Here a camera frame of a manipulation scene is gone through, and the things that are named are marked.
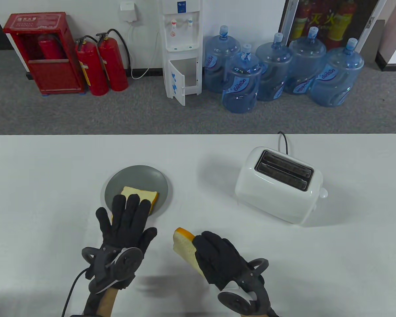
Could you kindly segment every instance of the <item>fire extinguisher hose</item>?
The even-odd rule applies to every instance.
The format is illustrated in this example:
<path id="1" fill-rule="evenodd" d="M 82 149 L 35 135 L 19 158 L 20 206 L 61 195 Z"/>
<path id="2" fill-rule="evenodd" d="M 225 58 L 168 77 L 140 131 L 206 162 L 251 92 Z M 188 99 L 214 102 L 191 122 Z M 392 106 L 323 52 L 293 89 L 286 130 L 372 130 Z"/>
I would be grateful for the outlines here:
<path id="1" fill-rule="evenodd" d="M 128 64 L 129 64 L 129 65 L 127 65 L 127 69 L 129 69 L 130 66 L 131 66 L 131 65 L 130 65 L 130 54 L 129 54 L 129 50 L 127 49 L 126 42 L 124 41 L 123 37 L 120 35 L 119 31 L 116 30 L 116 29 L 109 29 L 109 30 L 107 31 L 107 34 L 109 34 L 109 33 L 112 32 L 112 31 L 114 31 L 114 32 L 119 36 L 121 42 L 123 43 L 124 49 L 125 49 L 126 54 L 127 54 L 127 62 L 128 62 Z"/>
<path id="2" fill-rule="evenodd" d="M 82 42 L 86 39 L 86 38 L 91 38 L 94 42 L 98 43 L 98 41 L 93 38 L 91 35 L 86 35 L 86 36 L 82 36 L 81 38 L 79 38 L 76 43 L 79 43 L 78 45 L 78 52 L 81 51 L 81 47 L 82 47 Z"/>

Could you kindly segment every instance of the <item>slice of bread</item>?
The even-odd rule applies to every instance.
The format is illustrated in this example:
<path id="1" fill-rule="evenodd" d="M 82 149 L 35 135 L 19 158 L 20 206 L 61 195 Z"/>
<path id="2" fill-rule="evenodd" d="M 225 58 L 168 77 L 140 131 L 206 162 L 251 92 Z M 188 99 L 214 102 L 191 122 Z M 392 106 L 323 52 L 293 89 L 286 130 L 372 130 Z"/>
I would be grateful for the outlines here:
<path id="1" fill-rule="evenodd" d="M 195 236 L 189 231 L 183 228 L 177 228 L 173 234 L 173 250 L 188 262 L 198 273 L 205 277 L 195 258 L 196 249 L 192 244 L 194 237 Z"/>
<path id="2" fill-rule="evenodd" d="M 148 199 L 151 202 L 151 209 L 149 210 L 150 215 L 152 214 L 152 209 L 154 208 L 154 204 L 157 202 L 158 199 L 157 192 L 143 191 L 141 189 L 136 189 L 129 186 L 125 186 L 121 194 L 124 195 L 126 199 L 132 194 L 137 194 L 141 201 L 143 201 L 144 199 Z"/>

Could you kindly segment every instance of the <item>bottle cap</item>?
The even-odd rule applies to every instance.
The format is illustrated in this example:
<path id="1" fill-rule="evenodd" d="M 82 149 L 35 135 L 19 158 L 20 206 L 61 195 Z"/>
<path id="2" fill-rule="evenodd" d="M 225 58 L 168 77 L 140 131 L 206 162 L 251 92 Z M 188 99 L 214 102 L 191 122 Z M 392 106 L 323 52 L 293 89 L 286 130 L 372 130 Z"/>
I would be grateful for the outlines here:
<path id="1" fill-rule="evenodd" d="M 282 33 L 276 33 L 275 34 L 275 39 L 274 39 L 274 43 L 279 43 L 283 41 L 283 34 Z"/>
<path id="2" fill-rule="evenodd" d="M 358 44 L 358 40 L 356 38 L 350 38 L 347 41 L 346 49 L 350 50 L 350 51 L 353 51 L 355 49 L 355 47 L 356 47 L 356 44 Z"/>
<path id="3" fill-rule="evenodd" d="M 243 53 L 251 53 L 251 44 L 244 44 L 242 47 L 242 52 Z"/>
<path id="4" fill-rule="evenodd" d="M 221 36 L 222 38 L 227 37 L 228 30 L 229 30 L 229 28 L 227 27 L 227 25 L 222 25 L 222 26 L 220 27 L 220 36 Z"/>
<path id="5" fill-rule="evenodd" d="M 318 34 L 318 27 L 310 27 L 310 31 L 308 32 L 308 38 L 316 38 Z"/>

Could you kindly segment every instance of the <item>white toaster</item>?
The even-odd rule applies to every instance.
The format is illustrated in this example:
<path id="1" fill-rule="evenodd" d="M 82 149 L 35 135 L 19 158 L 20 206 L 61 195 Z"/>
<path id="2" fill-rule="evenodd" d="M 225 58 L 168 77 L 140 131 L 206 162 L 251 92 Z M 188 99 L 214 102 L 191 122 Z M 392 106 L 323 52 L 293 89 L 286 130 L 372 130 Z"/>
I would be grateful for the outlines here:
<path id="1" fill-rule="evenodd" d="M 302 224 L 315 209 L 318 198 L 328 195 L 319 170 L 265 147 L 249 154 L 235 193 L 240 201 L 293 224 Z"/>

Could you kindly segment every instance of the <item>white table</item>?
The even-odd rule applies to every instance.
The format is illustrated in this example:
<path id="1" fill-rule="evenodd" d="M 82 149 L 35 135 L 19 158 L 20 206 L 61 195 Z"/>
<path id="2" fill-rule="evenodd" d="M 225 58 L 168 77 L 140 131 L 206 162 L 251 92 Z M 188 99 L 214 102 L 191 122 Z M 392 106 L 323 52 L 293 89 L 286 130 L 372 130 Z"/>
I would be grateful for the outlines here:
<path id="1" fill-rule="evenodd" d="M 0 317 L 61 314 L 86 267 L 81 249 L 101 242 L 94 212 L 104 186 L 136 164 L 163 172 L 172 194 L 148 221 L 158 236 L 113 316 L 236 316 L 172 251 L 183 227 L 229 238 L 247 260 L 267 258 L 281 316 L 396 317 L 396 134 L 287 137 L 329 191 L 305 227 L 234 197 L 249 152 L 277 149 L 277 135 L 0 136 Z M 87 282 L 67 316 L 82 312 Z"/>

